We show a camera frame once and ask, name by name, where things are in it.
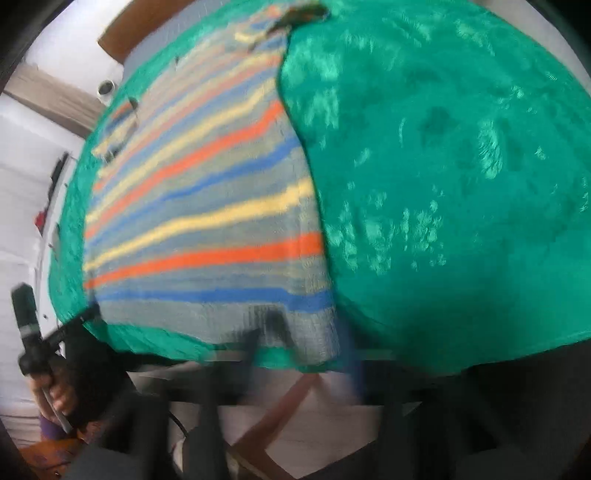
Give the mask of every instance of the striped towel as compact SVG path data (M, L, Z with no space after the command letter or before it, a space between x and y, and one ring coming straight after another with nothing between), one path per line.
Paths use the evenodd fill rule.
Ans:
M276 85L290 27L325 15L271 5L217 30L113 114L85 232L106 322L227 345L273 312L300 362L335 356L314 185Z

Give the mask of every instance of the wooden floor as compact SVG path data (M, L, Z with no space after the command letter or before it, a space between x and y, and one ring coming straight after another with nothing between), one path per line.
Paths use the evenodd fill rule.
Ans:
M283 396L301 374L296 371L261 371L250 396L243 406L222 407L220 416L228 443L238 440L264 415L266 409ZM341 375L322 374L324 384L337 401L312 391L278 439L267 450L269 455L295 478L312 473L353 453L376 436L378 407L348 406ZM198 407L175 403L172 412L190 429L196 425ZM182 435L174 424L171 440Z

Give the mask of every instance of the green satin fabric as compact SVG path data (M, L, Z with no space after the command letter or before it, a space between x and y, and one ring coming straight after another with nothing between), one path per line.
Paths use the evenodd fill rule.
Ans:
M143 65L109 111L201 35L268 3L206 18ZM359 347L449 373L591 337L587 93L541 46L464 0L324 3L331 19L293 32L279 87ZM70 183L51 268L61 318L85 303L94 143ZM133 335L127 348L141 351Z

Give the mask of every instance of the black cable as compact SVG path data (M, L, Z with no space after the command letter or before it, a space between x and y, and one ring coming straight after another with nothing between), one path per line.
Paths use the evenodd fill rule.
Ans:
M181 432L183 432L183 437L186 437L188 435L188 432L184 425L181 423L181 421L177 417L175 417L171 411L168 412L168 416L173 422L177 424L177 427L181 429Z

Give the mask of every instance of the human hand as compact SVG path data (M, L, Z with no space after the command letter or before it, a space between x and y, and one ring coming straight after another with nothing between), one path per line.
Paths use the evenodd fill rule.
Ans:
M67 369L66 360L56 356L51 361L53 379L51 375L31 375L29 377L29 388L33 393L35 402L39 406L41 415L53 423L59 424L56 415L53 413L50 403L47 401L43 389L49 392L51 403L56 411L69 415L78 404L76 392L70 381L70 374Z

